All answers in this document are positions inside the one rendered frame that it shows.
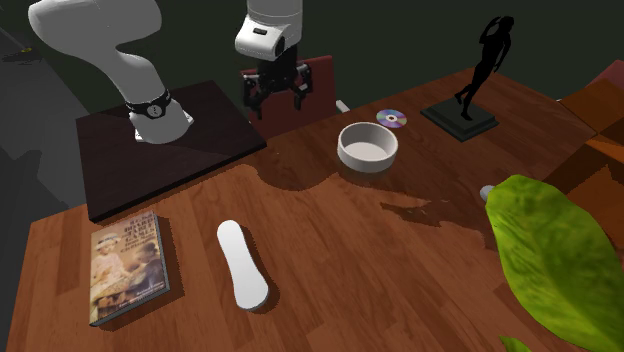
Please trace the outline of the dark robot stand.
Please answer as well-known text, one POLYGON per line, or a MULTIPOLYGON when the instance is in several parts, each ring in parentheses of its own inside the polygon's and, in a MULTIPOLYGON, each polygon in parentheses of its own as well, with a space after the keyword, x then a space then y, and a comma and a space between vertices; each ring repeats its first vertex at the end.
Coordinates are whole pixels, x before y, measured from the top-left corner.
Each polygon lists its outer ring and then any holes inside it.
POLYGON ((135 140, 122 106, 76 120, 88 218, 96 223, 266 147, 213 81, 177 88, 194 123, 167 144, 135 140))

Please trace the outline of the small green plant leaf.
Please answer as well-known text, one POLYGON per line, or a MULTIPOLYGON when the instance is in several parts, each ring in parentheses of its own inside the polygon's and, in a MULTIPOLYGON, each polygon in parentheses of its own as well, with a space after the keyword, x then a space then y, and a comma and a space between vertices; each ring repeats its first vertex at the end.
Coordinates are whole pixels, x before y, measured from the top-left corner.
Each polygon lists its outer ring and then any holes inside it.
POLYGON ((526 344, 517 338, 500 336, 499 339, 505 348, 505 352, 532 352, 526 344))

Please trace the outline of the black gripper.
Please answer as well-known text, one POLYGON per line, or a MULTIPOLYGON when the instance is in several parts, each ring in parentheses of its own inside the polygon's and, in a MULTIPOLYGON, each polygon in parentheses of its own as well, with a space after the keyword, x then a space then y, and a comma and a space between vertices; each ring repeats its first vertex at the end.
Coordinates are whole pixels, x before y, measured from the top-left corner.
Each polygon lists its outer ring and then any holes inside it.
POLYGON ((243 103, 251 109, 258 120, 262 119, 261 105, 266 94, 291 89, 294 93, 294 108, 301 109, 303 100, 313 91, 311 67, 302 63, 297 67, 298 46, 285 50, 276 60, 261 60, 257 74, 243 75, 243 103), (301 84, 295 82, 297 76, 301 84))

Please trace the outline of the white oblong flat object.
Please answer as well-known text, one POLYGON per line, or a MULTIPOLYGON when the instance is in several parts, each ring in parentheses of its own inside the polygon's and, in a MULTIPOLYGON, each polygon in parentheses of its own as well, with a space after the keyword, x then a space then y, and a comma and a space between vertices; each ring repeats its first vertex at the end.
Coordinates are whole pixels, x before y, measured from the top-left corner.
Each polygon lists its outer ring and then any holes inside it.
POLYGON ((251 256, 241 226, 226 220, 218 226, 217 238, 229 268, 237 306, 256 310, 266 302, 269 286, 251 256))

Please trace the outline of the shiny compact disc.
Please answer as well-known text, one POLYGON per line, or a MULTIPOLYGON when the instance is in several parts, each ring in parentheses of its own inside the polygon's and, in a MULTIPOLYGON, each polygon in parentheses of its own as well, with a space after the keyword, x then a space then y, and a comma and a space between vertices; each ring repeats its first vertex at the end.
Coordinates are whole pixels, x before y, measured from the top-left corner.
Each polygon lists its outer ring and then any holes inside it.
POLYGON ((387 128, 401 128, 407 124, 406 116, 394 109, 383 109, 376 113, 377 122, 387 128))

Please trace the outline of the large green plant leaf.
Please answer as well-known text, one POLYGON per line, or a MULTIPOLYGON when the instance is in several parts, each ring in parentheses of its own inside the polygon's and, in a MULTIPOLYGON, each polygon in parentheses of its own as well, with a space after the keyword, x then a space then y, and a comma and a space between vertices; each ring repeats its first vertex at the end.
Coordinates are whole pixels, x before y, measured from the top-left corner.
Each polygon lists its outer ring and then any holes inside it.
POLYGON ((571 344, 624 352, 624 270, 598 222, 523 175, 484 193, 503 273, 522 307, 571 344))

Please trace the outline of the dark red chair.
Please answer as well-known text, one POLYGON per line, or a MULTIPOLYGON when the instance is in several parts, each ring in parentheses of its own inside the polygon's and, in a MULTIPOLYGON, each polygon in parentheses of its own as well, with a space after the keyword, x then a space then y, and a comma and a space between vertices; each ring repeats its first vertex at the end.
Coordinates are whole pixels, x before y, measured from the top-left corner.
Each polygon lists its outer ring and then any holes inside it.
POLYGON ((264 139, 281 135, 339 113, 336 107, 336 88, 333 57, 325 55, 303 60, 311 69, 313 91, 301 103, 294 105, 292 90, 271 94, 261 104, 262 118, 247 108, 247 116, 253 127, 264 139))

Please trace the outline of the white round bowl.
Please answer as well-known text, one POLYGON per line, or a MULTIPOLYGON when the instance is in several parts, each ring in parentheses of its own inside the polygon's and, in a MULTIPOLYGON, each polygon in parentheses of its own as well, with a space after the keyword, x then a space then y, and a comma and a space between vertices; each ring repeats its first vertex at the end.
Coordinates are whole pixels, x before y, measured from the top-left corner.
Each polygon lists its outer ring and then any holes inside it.
POLYGON ((344 127, 337 140, 337 155, 348 168, 362 173, 388 169, 398 152, 398 139, 388 128, 370 122, 344 127))

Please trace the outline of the book with picture cover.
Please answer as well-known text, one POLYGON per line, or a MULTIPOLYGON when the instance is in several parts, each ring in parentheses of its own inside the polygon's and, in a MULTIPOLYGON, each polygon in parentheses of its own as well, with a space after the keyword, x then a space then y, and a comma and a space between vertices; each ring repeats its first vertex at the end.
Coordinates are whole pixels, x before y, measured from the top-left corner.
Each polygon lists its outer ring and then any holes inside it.
POLYGON ((92 233, 90 244, 91 326, 100 326, 170 290, 154 211, 92 233))

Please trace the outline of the brown wooden table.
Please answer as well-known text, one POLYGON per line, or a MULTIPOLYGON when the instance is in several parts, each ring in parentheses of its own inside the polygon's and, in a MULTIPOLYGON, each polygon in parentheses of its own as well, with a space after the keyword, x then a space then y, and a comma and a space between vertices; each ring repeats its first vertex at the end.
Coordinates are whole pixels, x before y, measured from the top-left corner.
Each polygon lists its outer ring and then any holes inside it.
POLYGON ((584 352, 517 302, 496 253, 481 187, 514 174, 559 175, 594 136, 561 103, 496 74, 477 103, 499 125, 459 142, 421 116, 469 78, 461 71, 272 138, 255 154, 147 203, 159 218, 168 293, 88 323, 85 207, 35 222, 5 352, 584 352), (393 164, 345 166, 341 130, 407 124, 393 164), (269 286, 239 308, 218 226, 234 220, 269 286))

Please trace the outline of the black figure statue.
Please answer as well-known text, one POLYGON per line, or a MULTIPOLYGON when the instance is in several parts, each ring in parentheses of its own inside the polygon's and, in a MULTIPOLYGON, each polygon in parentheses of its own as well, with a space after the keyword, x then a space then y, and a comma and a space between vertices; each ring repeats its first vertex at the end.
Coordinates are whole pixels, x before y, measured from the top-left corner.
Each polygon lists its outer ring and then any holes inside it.
POLYGON ((498 124, 495 116, 478 106, 472 106, 474 95, 496 72, 511 45, 510 31, 514 26, 510 16, 496 17, 482 32, 479 43, 483 45, 481 60, 474 68, 471 81, 452 99, 432 105, 421 114, 460 142, 471 139, 498 124))

